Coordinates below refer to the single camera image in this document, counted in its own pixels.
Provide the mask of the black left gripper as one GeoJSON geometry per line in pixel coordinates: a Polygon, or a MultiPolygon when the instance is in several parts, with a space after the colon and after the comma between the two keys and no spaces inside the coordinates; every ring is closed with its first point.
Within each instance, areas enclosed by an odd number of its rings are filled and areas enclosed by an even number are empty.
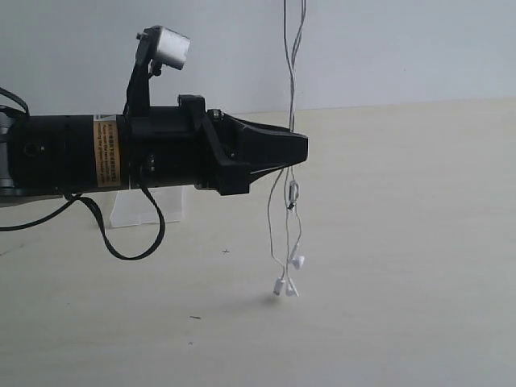
{"type": "Polygon", "coordinates": [[[215,130],[201,96],[129,115],[131,166],[152,187],[193,185],[222,196],[247,194],[270,173],[307,160],[309,140],[288,128],[230,116],[215,130]]]}

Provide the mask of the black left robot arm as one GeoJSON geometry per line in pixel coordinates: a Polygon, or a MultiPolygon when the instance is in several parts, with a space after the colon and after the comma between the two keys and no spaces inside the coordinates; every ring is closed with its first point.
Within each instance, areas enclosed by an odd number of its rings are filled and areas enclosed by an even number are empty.
{"type": "Polygon", "coordinates": [[[223,196],[300,164],[306,136],[207,109],[202,97],[153,106],[143,117],[43,115],[15,118],[1,137],[7,197],[191,185],[223,196]]]}

